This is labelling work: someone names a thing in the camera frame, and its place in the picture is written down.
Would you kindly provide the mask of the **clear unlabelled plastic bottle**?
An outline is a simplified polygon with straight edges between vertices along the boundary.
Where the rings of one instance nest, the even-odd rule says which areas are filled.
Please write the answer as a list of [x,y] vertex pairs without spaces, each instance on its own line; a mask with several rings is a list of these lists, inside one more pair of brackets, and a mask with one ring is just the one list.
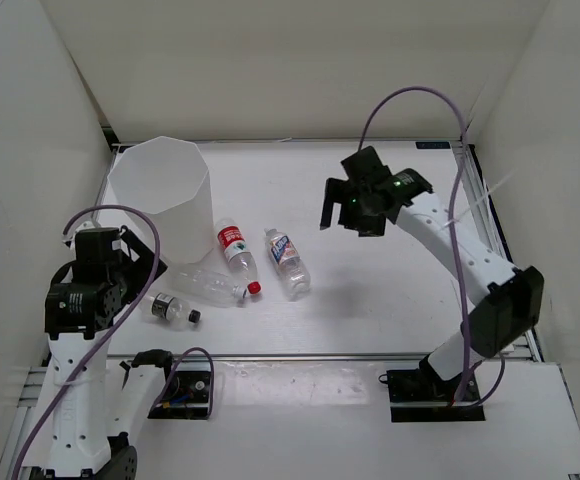
[[247,289],[233,278],[191,264],[173,267],[168,281],[172,290],[217,307],[238,306],[247,296]]

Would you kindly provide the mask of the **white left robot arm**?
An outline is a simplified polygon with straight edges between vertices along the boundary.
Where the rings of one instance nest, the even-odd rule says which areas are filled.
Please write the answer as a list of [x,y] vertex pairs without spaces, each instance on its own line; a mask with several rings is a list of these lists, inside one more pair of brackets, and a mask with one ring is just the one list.
[[34,440],[49,425],[49,452],[32,478],[131,479],[136,450],[129,432],[108,428],[108,348],[167,266],[126,226],[84,229],[70,243],[75,258],[56,272],[45,299],[54,396],[15,466],[22,467]]

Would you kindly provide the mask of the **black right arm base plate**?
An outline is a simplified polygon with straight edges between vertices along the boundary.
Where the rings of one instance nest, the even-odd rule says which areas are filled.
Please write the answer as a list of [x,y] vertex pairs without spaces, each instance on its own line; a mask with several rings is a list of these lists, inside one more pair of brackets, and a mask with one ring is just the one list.
[[392,423],[485,421],[474,374],[468,381],[462,399],[451,404],[459,380],[460,377],[451,381],[448,387],[439,389],[425,383],[418,369],[388,370],[378,376],[378,381],[388,390]]

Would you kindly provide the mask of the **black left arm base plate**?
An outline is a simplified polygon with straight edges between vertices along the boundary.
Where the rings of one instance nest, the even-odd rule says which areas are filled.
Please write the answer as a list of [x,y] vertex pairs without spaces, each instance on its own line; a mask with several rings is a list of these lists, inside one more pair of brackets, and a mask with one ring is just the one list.
[[213,376],[210,371],[178,370],[166,395],[149,415],[149,419],[207,420]]

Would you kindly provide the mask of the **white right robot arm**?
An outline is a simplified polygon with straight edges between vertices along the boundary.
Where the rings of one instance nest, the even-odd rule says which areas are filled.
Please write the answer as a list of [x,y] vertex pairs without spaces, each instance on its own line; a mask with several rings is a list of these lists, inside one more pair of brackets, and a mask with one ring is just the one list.
[[347,177],[326,181],[321,229],[340,210],[338,224],[361,237],[380,237],[388,223],[418,240],[457,280],[462,320],[457,333],[420,361],[407,392],[430,399],[456,398],[466,375],[538,322],[543,275],[520,269],[490,250],[462,225],[432,185],[408,168],[392,173],[373,147],[342,160]]

